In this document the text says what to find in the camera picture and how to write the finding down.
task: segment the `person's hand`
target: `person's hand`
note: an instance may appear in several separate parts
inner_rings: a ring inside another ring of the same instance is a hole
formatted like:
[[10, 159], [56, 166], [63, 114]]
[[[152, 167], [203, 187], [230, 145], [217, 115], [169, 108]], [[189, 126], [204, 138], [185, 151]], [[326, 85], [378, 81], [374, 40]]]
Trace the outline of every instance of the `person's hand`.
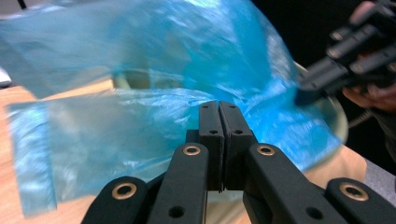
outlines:
[[[362, 2], [350, 17], [350, 21], [355, 21], [374, 5], [373, 2]], [[396, 83], [383, 89], [378, 88], [374, 84], [369, 84], [367, 92], [364, 94], [361, 94], [361, 87], [343, 88], [343, 94], [360, 107], [378, 108], [388, 113], [396, 114]]]

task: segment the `translucent blue plastic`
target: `translucent blue plastic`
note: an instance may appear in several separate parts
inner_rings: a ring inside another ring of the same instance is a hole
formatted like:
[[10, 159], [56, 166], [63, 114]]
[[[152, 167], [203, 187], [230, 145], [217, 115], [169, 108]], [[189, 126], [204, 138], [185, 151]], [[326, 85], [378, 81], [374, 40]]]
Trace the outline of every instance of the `translucent blue plastic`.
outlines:
[[138, 88], [10, 108], [26, 216], [164, 172], [209, 100], [238, 105], [301, 170], [340, 144], [316, 108], [294, 105], [292, 58], [248, 0], [87, 2], [0, 21], [0, 65], [38, 97], [110, 75]]

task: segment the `dark background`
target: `dark background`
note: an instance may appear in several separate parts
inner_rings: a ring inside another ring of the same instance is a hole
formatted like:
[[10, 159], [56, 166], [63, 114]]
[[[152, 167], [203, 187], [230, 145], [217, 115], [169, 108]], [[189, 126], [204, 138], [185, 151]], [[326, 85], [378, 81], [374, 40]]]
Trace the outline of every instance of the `dark background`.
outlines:
[[[325, 56], [329, 33], [347, 24], [360, 0], [252, 0], [275, 26], [294, 61], [307, 67]], [[364, 109], [343, 94], [336, 95], [347, 119], [353, 120]], [[349, 129], [346, 146], [364, 158], [396, 175], [396, 163], [385, 148], [385, 136], [376, 119]]]

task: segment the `table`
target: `table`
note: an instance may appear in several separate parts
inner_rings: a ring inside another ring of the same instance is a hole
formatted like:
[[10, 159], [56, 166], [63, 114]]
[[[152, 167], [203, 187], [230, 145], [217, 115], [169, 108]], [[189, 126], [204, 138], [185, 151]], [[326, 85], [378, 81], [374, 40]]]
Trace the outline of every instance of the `table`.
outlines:
[[[94, 93], [113, 88], [111, 80], [93, 83], [87, 87], [53, 95], [49, 99]], [[35, 101], [35, 97], [22, 87], [0, 90], [0, 223], [80, 223], [94, 196], [87, 196], [67, 203], [59, 203], [56, 211], [37, 217], [24, 218], [18, 194], [15, 171], [12, 161], [12, 144], [8, 130], [7, 105]], [[366, 161], [350, 148], [341, 148], [329, 159], [313, 167], [305, 176], [313, 183], [325, 188], [328, 180], [336, 177], [349, 177], [363, 181]], [[249, 223], [248, 215], [241, 203], [233, 210], [221, 210], [220, 204], [207, 207], [206, 223]]]

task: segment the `blue plastic bag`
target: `blue plastic bag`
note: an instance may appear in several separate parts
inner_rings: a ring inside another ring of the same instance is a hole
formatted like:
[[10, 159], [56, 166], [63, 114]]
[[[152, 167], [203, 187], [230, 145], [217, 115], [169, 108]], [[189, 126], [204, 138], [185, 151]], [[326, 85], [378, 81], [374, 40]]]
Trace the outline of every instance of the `blue plastic bag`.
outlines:
[[316, 108], [293, 104], [293, 61], [248, 0], [75, 5], [0, 21], [0, 51], [0, 65], [39, 97], [107, 76], [143, 88], [11, 107], [26, 216], [121, 175], [164, 172], [209, 100], [238, 105], [258, 140], [301, 170], [340, 144]]

